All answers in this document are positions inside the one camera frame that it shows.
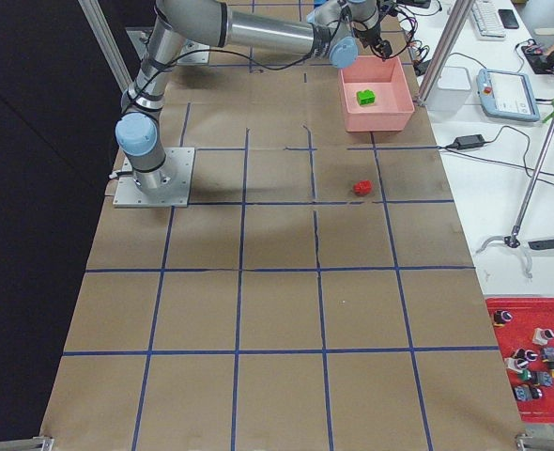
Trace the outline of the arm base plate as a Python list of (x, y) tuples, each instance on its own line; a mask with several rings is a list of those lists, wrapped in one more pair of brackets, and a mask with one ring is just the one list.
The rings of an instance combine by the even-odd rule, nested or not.
[(159, 169), (142, 173), (125, 157), (117, 178), (113, 204), (116, 208), (186, 208), (189, 204), (194, 148), (165, 148)]

